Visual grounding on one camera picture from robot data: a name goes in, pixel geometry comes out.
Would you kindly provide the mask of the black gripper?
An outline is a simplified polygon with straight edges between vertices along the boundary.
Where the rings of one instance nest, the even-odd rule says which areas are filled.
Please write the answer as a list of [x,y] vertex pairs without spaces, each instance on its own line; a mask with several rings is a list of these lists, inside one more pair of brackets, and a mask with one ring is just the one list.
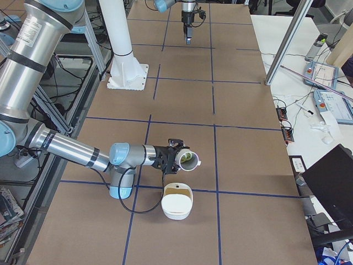
[[168,139],[168,146],[153,146],[156,155],[152,157],[152,167],[160,169],[164,174],[176,174],[181,166],[177,165],[176,156],[181,150],[188,150],[181,139]]
[[[198,25],[194,25],[195,15],[198,14],[202,22]],[[206,12],[204,10],[194,10],[191,12],[182,11],[181,21],[183,22],[183,32],[184,38],[187,45],[191,44],[191,39],[193,37],[193,27],[201,26],[206,19]]]

